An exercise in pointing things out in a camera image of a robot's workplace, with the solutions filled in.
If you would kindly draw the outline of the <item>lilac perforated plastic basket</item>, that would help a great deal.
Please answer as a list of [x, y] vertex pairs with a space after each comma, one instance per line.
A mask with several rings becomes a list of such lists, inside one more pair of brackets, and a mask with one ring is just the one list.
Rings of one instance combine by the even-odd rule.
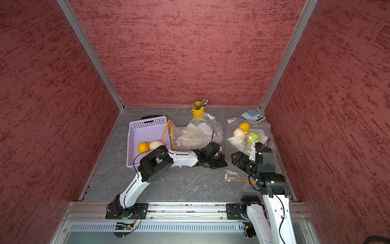
[[153, 117], [129, 123], [127, 168], [138, 168], [141, 156], [134, 160], [140, 153], [138, 145], [142, 142], [150, 143], [160, 140], [167, 149], [172, 149], [170, 132], [165, 131], [168, 119], [165, 116]]

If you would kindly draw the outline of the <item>green pear in right bag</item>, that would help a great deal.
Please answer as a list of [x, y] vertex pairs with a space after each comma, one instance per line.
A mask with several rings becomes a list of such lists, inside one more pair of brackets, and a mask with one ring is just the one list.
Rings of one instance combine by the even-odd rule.
[[249, 132], [247, 134], [247, 142], [248, 143], [257, 143], [260, 141], [260, 135], [257, 132]]

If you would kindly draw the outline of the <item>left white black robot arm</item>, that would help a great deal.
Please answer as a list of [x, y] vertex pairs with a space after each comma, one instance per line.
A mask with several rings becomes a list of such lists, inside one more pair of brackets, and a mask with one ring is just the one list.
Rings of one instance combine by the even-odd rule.
[[159, 146], [140, 159], [134, 179], [108, 204], [106, 219], [121, 219], [125, 212], [131, 212], [147, 186], [163, 181], [165, 174], [172, 167], [219, 169], [227, 165], [221, 153], [221, 146], [216, 142], [190, 151], [173, 151], [164, 145]]

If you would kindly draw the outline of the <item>cream round fruit right bag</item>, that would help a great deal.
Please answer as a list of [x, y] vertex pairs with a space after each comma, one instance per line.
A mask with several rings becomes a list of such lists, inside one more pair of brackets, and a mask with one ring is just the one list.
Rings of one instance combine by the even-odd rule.
[[234, 132], [233, 132], [233, 135], [234, 137], [242, 140], [242, 141], [245, 141], [246, 140], [246, 133], [244, 130], [242, 130], [241, 128], [237, 128]]

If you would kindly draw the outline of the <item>clear zip-top bag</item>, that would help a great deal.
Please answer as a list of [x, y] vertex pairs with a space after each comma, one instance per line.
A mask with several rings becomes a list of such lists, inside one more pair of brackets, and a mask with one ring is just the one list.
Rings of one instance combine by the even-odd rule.
[[226, 130], [226, 147], [225, 147], [225, 161], [228, 163], [226, 169], [226, 182], [248, 182], [248, 176], [245, 172], [234, 166], [231, 161], [231, 154], [241, 151], [250, 157], [251, 148], [254, 143], [248, 143], [247, 137], [242, 141], [234, 137], [233, 132], [239, 128], [241, 123], [247, 122], [250, 124], [249, 132], [257, 132], [260, 135], [262, 144], [266, 144], [271, 148], [274, 156], [274, 165], [276, 172], [280, 173], [279, 163], [277, 162], [277, 147], [275, 145], [274, 137], [271, 133], [271, 124], [267, 122], [248, 121], [243, 118], [234, 117], [227, 120]]
[[169, 121], [166, 132], [169, 133], [168, 138], [175, 151], [200, 149], [210, 142], [221, 144], [223, 140], [222, 124], [215, 116], [206, 112], [192, 119], [185, 127], [177, 127]]

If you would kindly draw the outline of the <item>yellow pen cup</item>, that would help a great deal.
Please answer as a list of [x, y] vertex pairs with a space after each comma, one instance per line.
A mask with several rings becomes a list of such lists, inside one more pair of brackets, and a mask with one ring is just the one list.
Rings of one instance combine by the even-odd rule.
[[202, 108], [200, 110], [195, 110], [195, 109], [193, 109], [193, 105], [192, 105], [191, 112], [192, 112], [193, 118], [195, 120], [201, 120], [203, 118], [204, 110], [205, 110], [205, 108]]

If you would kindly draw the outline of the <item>yellow fruit in right bag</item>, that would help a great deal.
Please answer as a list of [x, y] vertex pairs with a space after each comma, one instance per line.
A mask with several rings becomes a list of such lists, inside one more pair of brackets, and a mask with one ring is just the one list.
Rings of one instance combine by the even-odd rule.
[[248, 133], [249, 133], [249, 130], [250, 130], [250, 124], [247, 123], [247, 122], [241, 123], [241, 124], [239, 125], [239, 128], [240, 128], [241, 130], [243, 130], [246, 134], [248, 134]]

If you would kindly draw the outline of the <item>yellow pear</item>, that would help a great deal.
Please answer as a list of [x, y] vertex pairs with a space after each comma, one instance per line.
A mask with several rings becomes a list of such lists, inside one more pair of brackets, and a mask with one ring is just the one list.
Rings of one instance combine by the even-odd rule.
[[150, 143], [147, 143], [147, 142], [141, 142], [139, 145], [138, 145], [138, 152], [140, 154], [143, 154], [147, 151], [150, 150]]

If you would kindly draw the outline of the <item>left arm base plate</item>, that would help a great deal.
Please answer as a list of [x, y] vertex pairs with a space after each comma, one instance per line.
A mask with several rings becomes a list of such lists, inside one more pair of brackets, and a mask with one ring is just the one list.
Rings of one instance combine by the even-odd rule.
[[130, 219], [142, 219], [146, 218], [149, 204], [136, 203], [133, 207], [122, 208], [121, 205], [117, 205], [114, 202], [109, 203], [106, 209], [105, 219], [108, 220], [130, 220]]

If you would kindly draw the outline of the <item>beige round fruit bag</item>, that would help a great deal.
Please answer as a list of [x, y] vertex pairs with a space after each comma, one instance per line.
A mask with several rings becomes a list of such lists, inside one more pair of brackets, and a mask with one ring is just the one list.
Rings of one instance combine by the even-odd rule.
[[150, 144], [149, 144], [149, 148], [150, 150], [155, 150], [157, 149], [159, 146], [162, 146], [164, 145], [160, 140], [155, 140], [155, 141], [152, 141]]

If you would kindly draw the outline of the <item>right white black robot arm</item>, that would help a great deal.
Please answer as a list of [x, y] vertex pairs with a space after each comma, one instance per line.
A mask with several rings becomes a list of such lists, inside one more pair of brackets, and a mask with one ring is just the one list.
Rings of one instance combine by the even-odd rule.
[[248, 182], [258, 196], [243, 196], [240, 211], [249, 220], [247, 236], [260, 244], [295, 244], [296, 237], [289, 210], [285, 177], [276, 172], [272, 152], [255, 152], [255, 158], [238, 151], [231, 155], [232, 164], [248, 174]]

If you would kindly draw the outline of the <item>grey calculator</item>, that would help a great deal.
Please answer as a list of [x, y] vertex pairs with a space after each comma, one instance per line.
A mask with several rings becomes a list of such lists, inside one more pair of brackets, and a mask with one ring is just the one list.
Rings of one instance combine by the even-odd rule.
[[263, 122], [266, 118], [258, 113], [257, 111], [251, 109], [242, 114], [242, 117], [249, 121]]

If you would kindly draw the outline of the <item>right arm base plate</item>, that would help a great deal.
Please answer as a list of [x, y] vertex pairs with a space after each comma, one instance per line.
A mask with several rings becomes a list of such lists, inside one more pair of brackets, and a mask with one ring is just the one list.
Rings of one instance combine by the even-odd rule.
[[267, 219], [267, 213], [265, 210], [265, 206], [261, 203], [227, 203], [226, 207], [226, 215], [228, 220], [249, 220], [249, 216], [247, 214], [247, 209], [249, 206], [259, 205], [262, 207], [262, 213], [265, 214], [265, 218]]

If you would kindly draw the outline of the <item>aluminium front rail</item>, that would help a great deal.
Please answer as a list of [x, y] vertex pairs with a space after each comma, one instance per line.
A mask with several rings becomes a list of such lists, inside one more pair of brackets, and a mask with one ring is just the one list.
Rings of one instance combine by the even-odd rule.
[[[142, 222], [235, 222], [228, 220], [225, 202], [140, 202], [149, 204]], [[62, 221], [108, 222], [105, 219], [108, 202], [74, 201], [61, 218]], [[114, 220], [133, 223], [135, 220]]]

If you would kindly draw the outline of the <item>pens in cup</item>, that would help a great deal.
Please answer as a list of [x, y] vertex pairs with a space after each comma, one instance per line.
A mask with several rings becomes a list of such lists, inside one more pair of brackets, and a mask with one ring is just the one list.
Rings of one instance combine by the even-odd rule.
[[200, 109], [206, 107], [207, 104], [208, 104], [208, 100], [207, 99], [204, 99], [202, 101], [193, 102], [193, 109], [200, 110]]

